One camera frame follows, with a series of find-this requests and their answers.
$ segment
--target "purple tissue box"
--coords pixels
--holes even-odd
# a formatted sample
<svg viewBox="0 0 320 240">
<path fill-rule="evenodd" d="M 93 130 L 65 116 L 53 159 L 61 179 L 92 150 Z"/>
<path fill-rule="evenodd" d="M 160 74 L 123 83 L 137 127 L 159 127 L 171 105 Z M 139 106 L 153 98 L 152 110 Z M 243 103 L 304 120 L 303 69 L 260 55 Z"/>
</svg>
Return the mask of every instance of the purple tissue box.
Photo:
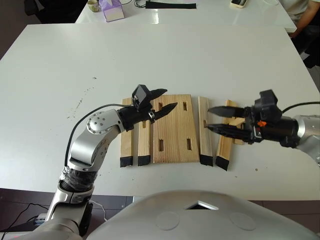
<svg viewBox="0 0 320 240">
<path fill-rule="evenodd" d="M 99 0 L 99 5 L 107 22 L 125 18 L 119 0 Z"/>
</svg>

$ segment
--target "smartphone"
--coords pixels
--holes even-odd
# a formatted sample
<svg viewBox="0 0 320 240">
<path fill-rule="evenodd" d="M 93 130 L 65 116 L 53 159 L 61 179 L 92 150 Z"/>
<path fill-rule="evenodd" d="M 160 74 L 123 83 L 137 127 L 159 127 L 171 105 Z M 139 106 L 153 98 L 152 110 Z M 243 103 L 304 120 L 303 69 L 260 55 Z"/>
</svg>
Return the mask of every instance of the smartphone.
<svg viewBox="0 0 320 240">
<path fill-rule="evenodd" d="M 247 0 L 232 0 L 230 4 L 236 6 L 237 8 L 243 9 L 246 2 Z"/>
</svg>

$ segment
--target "robotic arm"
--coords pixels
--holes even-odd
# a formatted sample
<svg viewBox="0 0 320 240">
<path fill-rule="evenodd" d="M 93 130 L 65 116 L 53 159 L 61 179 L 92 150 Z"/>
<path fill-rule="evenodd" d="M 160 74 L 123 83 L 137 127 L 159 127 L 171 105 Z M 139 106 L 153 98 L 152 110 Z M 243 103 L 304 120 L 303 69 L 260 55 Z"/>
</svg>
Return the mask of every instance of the robotic arm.
<svg viewBox="0 0 320 240">
<path fill-rule="evenodd" d="M 99 111 L 89 117 L 86 129 L 71 147 L 46 222 L 22 239 L 82 239 L 80 236 L 86 233 L 90 223 L 89 200 L 94 182 L 110 143 L 118 134 L 132 130 L 134 124 L 148 120 L 154 123 L 170 113 L 177 103 L 168 104 L 158 112 L 152 110 L 150 103 L 166 91 L 149 91 L 145 85 L 138 85 L 132 93 L 132 105 Z"/>
<path fill-rule="evenodd" d="M 208 111 L 221 117 L 245 118 L 241 128 L 227 124 L 208 124 L 207 127 L 223 136 L 241 139 L 248 144 L 262 140 L 279 142 L 282 147 L 299 149 L 308 154 L 320 167 L 320 116 L 283 116 L 277 107 L 278 99 L 272 90 L 260 92 L 251 107 L 217 106 Z"/>
</svg>

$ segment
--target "black end cap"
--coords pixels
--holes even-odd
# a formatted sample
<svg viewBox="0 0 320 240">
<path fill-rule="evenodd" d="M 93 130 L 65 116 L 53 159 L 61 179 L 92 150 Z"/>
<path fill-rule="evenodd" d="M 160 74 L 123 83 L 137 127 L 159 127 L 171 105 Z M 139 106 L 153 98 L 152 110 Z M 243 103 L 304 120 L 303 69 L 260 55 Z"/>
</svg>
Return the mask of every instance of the black end cap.
<svg viewBox="0 0 320 240">
<path fill-rule="evenodd" d="M 216 156 L 215 165 L 217 165 L 219 168 L 222 168 L 227 171 L 228 165 L 229 165 L 229 160 L 227 160 L 221 156 Z"/>
<path fill-rule="evenodd" d="M 151 160 L 150 155 L 138 156 L 138 166 L 148 165 L 150 163 L 150 160 Z"/>
<path fill-rule="evenodd" d="M 133 156 L 120 157 L 120 168 L 132 166 L 133 162 L 134 162 Z"/>
<path fill-rule="evenodd" d="M 200 154 L 200 163 L 202 165 L 207 165 L 207 166 L 213 167 L 214 166 L 214 158 L 212 156 Z"/>
</svg>

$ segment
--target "black cable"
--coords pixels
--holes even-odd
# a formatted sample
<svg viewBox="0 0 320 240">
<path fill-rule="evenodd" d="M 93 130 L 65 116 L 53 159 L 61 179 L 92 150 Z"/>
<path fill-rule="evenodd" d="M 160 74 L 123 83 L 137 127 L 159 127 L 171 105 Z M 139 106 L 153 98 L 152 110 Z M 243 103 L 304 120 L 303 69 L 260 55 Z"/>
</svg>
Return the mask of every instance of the black cable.
<svg viewBox="0 0 320 240">
<path fill-rule="evenodd" d="M 121 3 L 121 5 L 126 5 L 126 4 L 129 4 L 131 2 L 132 2 L 132 0 L 130 0 L 130 1 L 126 2 L 126 3 Z"/>
<path fill-rule="evenodd" d="M 301 102 L 301 103 L 297 103 L 295 105 L 291 105 L 288 106 L 287 108 L 285 108 L 282 113 L 284 114 L 285 112 L 289 111 L 290 109 L 293 109 L 295 107 L 299 107 L 299 106 L 303 106 L 303 105 L 312 105 L 312 104 L 320 104 L 320 101 L 308 101 L 308 102 Z"/>
<path fill-rule="evenodd" d="M 3 235 L 2 235 L 2 237 L 1 237 L 1 240 L 4 240 L 4 237 L 5 237 L 5 235 L 7 234 L 7 230 L 9 230 L 15 223 L 16 223 L 16 221 L 19 219 L 19 217 L 21 216 L 21 214 L 23 214 L 25 211 L 27 211 L 28 210 L 28 208 L 30 207 L 30 205 L 33 205 L 33 206 L 40 206 L 40 207 L 42 207 L 42 208 L 44 208 L 44 209 L 47 209 L 48 210 L 48 208 L 47 207 L 45 207 L 45 206 L 42 206 L 42 205 L 40 205 L 40 204 L 36 204 L 36 203 L 29 203 L 28 204 L 28 206 L 23 210 L 23 211 L 21 211 L 20 213 L 19 213 L 19 215 L 16 217 L 16 219 L 13 221 L 13 223 L 11 223 L 11 225 L 8 227 L 8 228 L 6 228 L 5 229 L 5 232 L 3 233 Z"/>
<path fill-rule="evenodd" d="M 137 7 L 137 8 L 140 8 L 140 9 L 145 8 L 145 7 L 146 7 L 146 4 L 140 5 L 140 4 L 139 4 L 139 1 L 140 1 L 140 0 L 134 0 L 134 6 Z"/>
<path fill-rule="evenodd" d="M 103 105 L 103 106 L 100 106 L 100 107 L 97 107 L 96 109 L 92 110 L 91 112 L 87 113 L 83 118 L 81 118 L 73 127 L 72 131 L 71 131 L 71 134 L 70 134 L 70 137 L 69 137 L 69 141 L 68 141 L 68 144 L 66 146 L 66 151 L 65 151 L 65 157 L 64 157 L 64 166 L 66 167 L 67 164 L 68 164 L 68 155 L 69 155 L 69 150 L 70 150 L 70 145 L 71 145 L 71 141 L 72 141 L 72 137 L 74 136 L 74 133 L 78 127 L 78 125 L 84 120 L 86 119 L 88 116 L 90 116 L 91 114 L 93 114 L 94 112 L 100 110 L 100 109 L 103 109 L 103 108 L 107 108 L 107 107 L 129 107 L 130 105 L 123 105 L 123 104 L 116 104 L 116 103 L 113 103 L 113 104 L 107 104 L 107 105 Z"/>
</svg>

